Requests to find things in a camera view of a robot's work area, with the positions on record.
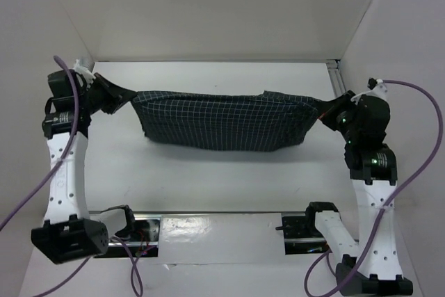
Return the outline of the dark grid-pattern pillowcase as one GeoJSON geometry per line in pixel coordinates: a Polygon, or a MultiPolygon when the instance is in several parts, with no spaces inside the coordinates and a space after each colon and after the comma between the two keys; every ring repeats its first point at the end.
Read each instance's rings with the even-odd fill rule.
{"type": "Polygon", "coordinates": [[[274,152],[301,144],[320,113],[313,97],[265,91],[205,95],[142,91],[131,101],[156,143],[213,151],[274,152]]]}

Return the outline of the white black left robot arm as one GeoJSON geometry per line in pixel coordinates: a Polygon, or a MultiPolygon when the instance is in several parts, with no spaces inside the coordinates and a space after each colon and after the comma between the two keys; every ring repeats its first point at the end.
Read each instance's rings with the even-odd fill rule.
{"type": "Polygon", "coordinates": [[[53,174],[43,224],[31,231],[31,241],[52,263],[63,264],[106,254],[113,236],[128,241],[136,235],[136,219],[128,205],[110,207],[92,219],[85,192],[92,115],[98,111],[114,114],[136,92],[100,74],[86,78],[74,70],[54,72],[47,81],[52,96],[44,108],[42,130],[53,174]]]}

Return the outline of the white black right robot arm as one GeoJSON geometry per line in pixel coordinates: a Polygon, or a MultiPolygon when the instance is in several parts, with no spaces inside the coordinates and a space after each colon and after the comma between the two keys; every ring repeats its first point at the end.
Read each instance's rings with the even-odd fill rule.
{"type": "Polygon", "coordinates": [[[403,274],[394,230],[396,155],[384,142],[389,104],[379,94],[348,91],[320,106],[320,121],[346,142],[344,159],[355,191],[359,224],[359,238],[354,239],[332,203],[311,202],[307,208],[303,220],[306,233],[321,234],[336,260],[337,285],[327,295],[410,296],[414,287],[403,274]]]}

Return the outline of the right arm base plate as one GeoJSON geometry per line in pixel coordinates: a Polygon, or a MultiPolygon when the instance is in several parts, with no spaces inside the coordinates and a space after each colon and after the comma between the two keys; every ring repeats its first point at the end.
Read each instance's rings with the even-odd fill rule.
{"type": "Polygon", "coordinates": [[[285,255],[321,254],[328,249],[321,233],[308,226],[303,211],[282,213],[275,230],[282,233],[285,255]]]}

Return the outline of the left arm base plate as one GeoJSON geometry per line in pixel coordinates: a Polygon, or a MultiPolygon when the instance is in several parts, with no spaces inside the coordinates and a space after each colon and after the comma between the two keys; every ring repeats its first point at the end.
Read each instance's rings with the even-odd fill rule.
{"type": "Polygon", "coordinates": [[[161,232],[161,215],[134,213],[127,220],[124,209],[108,211],[91,211],[91,218],[104,223],[108,231],[108,248],[101,258],[126,257],[127,251],[121,240],[133,257],[158,257],[159,237],[161,232]]]}

